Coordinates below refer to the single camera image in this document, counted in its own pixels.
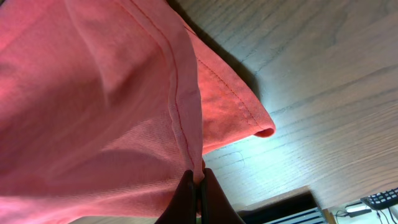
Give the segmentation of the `red printed t-shirt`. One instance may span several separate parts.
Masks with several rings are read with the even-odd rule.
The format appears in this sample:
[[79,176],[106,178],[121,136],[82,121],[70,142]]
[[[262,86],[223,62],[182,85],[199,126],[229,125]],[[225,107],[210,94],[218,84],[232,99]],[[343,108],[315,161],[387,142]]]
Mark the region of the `red printed t-shirt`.
[[1,222],[156,217],[275,125],[166,1],[1,2]]

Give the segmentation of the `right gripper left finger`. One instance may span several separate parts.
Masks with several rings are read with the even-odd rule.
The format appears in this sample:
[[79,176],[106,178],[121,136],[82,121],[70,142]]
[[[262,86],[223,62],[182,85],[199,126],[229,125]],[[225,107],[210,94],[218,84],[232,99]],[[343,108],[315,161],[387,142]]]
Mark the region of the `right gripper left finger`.
[[155,224],[196,224],[197,202],[193,172],[186,170],[169,205]]

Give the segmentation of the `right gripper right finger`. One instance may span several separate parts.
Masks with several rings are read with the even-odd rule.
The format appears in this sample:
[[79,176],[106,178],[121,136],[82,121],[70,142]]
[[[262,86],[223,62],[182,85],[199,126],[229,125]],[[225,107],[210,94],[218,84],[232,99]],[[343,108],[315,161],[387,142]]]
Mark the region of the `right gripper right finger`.
[[202,224],[245,224],[235,212],[210,168],[200,183]]

